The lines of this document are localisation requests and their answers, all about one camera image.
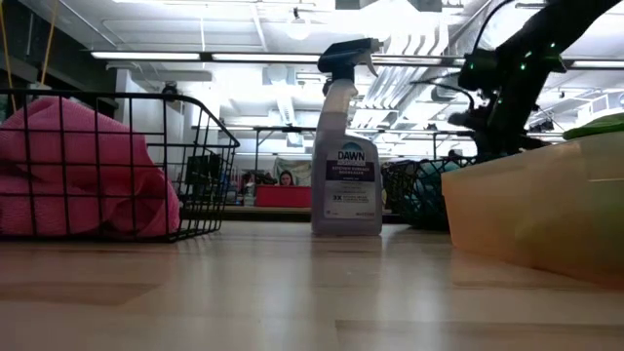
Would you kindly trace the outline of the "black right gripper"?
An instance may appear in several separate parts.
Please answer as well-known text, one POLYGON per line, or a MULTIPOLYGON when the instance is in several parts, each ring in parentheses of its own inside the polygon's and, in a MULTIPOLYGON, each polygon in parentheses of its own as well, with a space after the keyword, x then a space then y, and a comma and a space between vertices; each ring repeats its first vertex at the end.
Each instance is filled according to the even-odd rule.
POLYGON ((549 146, 548 141, 527 136, 526 131, 500 132, 488 125, 490 109, 486 106, 469 108, 464 112, 452 113, 448 122, 468 129, 466 135, 477 146, 478 162, 503 158, 523 151, 549 146))

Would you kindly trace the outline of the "teal microfiber towel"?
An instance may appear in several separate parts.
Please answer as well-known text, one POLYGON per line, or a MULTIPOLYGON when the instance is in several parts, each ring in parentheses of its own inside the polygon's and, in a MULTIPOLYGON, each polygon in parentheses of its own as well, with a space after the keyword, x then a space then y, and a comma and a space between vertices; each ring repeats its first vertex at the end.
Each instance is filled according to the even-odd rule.
POLYGON ((428 174, 436 181, 440 181, 443 173, 452 172, 460 168, 461 163, 457 162, 456 160, 436 160, 430 163, 428 174))
POLYGON ((416 171, 414 189, 418 211, 427 220, 445 217, 442 180, 439 170, 431 163, 421 165, 416 171))

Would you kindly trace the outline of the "orange translucent plastic bin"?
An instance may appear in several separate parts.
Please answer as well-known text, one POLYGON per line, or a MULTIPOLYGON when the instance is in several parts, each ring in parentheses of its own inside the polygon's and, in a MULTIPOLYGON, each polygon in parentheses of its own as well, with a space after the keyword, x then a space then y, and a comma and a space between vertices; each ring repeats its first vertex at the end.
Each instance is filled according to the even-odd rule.
POLYGON ((535 268, 515 244, 534 208, 588 181, 624 178, 624 132, 585 136, 442 176, 453 245, 535 268))

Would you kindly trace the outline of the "black mesh basket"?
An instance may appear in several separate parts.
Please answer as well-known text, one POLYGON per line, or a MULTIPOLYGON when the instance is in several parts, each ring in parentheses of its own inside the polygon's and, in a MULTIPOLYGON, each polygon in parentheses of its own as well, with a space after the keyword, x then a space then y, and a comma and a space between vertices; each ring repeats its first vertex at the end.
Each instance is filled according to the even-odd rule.
MULTIPOLYGON (((416 171, 421 165, 429 164, 432 161, 449 159, 449 157, 420 161, 403 160, 397 162, 389 162, 382 166, 381 175, 384 190, 387 195, 387 203, 390 209, 398 214, 409 225, 417 229, 448 231, 449 222, 446 210, 446 203, 443 195, 443 204, 445 209, 445 217, 441 220, 427 220, 418 211, 418 204, 414 183, 416 179, 416 171)), ((477 163, 475 157, 464 157, 456 160, 461 163, 461 168, 466 168, 477 163)))

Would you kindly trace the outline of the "Dawn spray bottle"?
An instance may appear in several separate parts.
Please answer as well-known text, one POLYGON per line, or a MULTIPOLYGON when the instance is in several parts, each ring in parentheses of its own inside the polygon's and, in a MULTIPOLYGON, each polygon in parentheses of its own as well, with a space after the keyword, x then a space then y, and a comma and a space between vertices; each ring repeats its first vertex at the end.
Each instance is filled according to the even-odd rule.
POLYGON ((355 67, 371 73, 371 55, 382 47, 374 38, 330 45, 317 67, 331 76, 324 86, 312 153, 311 230, 319 236, 377 236, 382 229, 382 183, 378 149, 347 132, 349 107, 358 91, 355 67))

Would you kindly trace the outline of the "black framed background table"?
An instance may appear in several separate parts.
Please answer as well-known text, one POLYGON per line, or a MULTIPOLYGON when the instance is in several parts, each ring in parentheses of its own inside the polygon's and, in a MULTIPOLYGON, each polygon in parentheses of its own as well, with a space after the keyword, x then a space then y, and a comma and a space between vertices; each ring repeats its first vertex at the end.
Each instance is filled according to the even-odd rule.
MULTIPOLYGON (((203 127, 201 130, 209 134, 217 133, 221 139, 234 137, 239 142, 234 151, 235 157, 249 160, 250 167, 255 170, 262 160, 309 160, 316 136, 314 127, 225 126, 203 127)), ((371 140, 383 160, 437 159, 446 146, 463 148, 472 141, 471 133, 464 130, 348 129, 346 133, 371 140)))

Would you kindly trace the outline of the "red box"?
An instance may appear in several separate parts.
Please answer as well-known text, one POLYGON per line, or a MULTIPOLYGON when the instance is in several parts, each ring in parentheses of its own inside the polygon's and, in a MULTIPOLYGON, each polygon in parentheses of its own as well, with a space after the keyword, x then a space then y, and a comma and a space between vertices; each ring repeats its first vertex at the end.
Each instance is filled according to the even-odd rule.
POLYGON ((255 205, 269 208, 310 208, 311 188, 306 186, 259 185, 255 205))

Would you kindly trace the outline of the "round ceiling lamp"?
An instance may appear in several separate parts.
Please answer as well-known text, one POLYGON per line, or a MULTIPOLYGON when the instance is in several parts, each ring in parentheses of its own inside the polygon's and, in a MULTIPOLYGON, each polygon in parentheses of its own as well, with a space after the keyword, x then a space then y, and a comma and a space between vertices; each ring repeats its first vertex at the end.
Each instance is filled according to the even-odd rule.
POLYGON ((293 40, 304 40, 311 33, 311 20, 304 18, 298 8, 292 9, 292 18, 288 22, 287 34, 293 40))

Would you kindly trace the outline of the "black office chair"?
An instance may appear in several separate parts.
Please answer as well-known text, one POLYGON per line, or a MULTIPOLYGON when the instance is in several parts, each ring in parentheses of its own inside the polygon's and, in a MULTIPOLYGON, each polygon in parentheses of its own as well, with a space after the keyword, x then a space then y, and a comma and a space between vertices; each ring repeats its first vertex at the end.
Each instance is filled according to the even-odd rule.
POLYGON ((190 156, 187 159, 185 182, 194 195, 206 192, 212 181, 219 179, 221 157, 210 153, 204 156, 190 156))

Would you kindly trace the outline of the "black frame light bar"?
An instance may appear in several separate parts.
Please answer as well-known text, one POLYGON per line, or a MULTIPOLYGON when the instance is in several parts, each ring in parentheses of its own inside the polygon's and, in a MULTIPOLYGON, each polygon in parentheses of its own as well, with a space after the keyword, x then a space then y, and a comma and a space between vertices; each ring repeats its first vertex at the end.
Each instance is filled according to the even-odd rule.
MULTIPOLYGON (((208 53, 208 52, 136 52, 93 51, 94 59, 107 61, 216 62, 216 63, 285 63, 315 65, 319 55, 271 53, 208 53)), ((423 66, 459 68, 461 57, 372 55, 375 66, 423 66)), ((564 58, 568 70, 624 70, 624 59, 564 58)))

